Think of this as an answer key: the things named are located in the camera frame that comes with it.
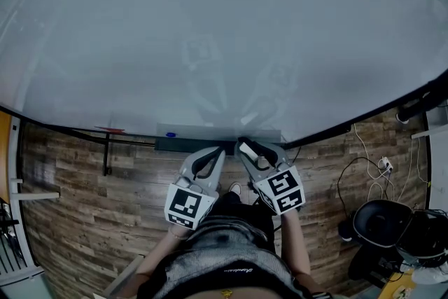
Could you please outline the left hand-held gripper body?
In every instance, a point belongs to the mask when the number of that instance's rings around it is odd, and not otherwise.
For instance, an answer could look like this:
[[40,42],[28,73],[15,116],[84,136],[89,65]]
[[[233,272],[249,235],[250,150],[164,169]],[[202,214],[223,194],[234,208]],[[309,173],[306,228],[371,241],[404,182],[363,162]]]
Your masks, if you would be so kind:
[[218,199],[219,178],[190,180],[184,176],[169,185],[164,205],[165,219],[195,230]]

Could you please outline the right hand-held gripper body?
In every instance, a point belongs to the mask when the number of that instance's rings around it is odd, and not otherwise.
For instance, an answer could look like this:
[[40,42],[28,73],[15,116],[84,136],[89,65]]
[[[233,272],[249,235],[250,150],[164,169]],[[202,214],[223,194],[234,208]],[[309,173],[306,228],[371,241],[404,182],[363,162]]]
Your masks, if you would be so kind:
[[282,215],[305,203],[305,191],[296,166],[277,172],[254,184],[261,200]]

